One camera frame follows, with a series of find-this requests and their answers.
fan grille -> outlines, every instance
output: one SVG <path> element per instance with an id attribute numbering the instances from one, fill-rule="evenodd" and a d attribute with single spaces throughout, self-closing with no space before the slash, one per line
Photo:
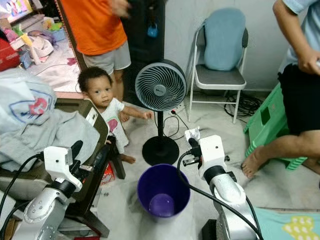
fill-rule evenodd
<path id="1" fill-rule="evenodd" d="M 147 108 L 168 111 L 178 106 L 185 98 L 186 79 L 183 72 L 173 65 L 155 62 L 138 73 L 135 92 Z"/>

white shirt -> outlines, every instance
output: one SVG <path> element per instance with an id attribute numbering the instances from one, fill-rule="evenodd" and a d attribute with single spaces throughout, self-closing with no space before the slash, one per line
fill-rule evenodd
<path id="1" fill-rule="evenodd" d="M 301 28 L 310 47 L 320 51 L 320 0 L 283 0 L 283 2 L 295 14 L 309 8 Z M 298 64 L 298 58 L 292 46 L 289 46 L 279 72 L 282 73 L 289 64 Z"/>
<path id="2" fill-rule="evenodd" d="M 109 131 L 115 136 L 115 145 L 120 154 L 125 152 L 125 146 L 129 140 L 118 118 L 119 113 L 125 108 L 125 105 L 113 98 L 104 112 L 100 113 L 102 118 L 109 125 Z"/>

purple plastic bin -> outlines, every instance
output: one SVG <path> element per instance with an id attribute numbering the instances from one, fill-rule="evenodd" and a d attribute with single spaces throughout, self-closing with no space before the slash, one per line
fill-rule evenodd
<path id="1" fill-rule="evenodd" d="M 152 216 L 170 218 L 187 206 L 190 189 L 178 177 L 176 167 L 158 164 L 141 175 L 137 195 L 143 208 Z"/>

electric fan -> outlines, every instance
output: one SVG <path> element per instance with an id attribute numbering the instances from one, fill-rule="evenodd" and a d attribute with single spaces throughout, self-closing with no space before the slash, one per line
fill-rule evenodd
<path id="1" fill-rule="evenodd" d="M 145 142 L 144 160 L 150 165 L 173 164 L 179 157 L 174 140 L 164 136 L 164 111 L 178 106 L 187 93 L 184 72 L 172 61 L 164 60 L 145 66 L 135 79 L 137 97 L 147 108 L 157 111 L 158 136 Z"/>

chair leg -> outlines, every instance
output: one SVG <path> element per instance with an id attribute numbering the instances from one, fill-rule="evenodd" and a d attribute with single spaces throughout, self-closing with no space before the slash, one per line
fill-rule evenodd
<path id="1" fill-rule="evenodd" d="M 192 100 L 194 97 L 194 75 L 192 75 L 191 79 L 191 88 L 190 88 L 190 103 L 189 103 L 189 117 L 188 117 L 188 122 L 191 121 L 191 110 L 192 110 Z"/>
<path id="2" fill-rule="evenodd" d="M 241 92 L 241 90 L 239 90 L 239 91 L 238 91 L 238 94 L 236 95 L 236 104 L 235 104 L 235 109 L 234 109 L 233 124 L 236 123 L 236 119 L 237 119 L 238 107 L 239 107 L 239 99 L 240 99 L 240 92 Z"/>

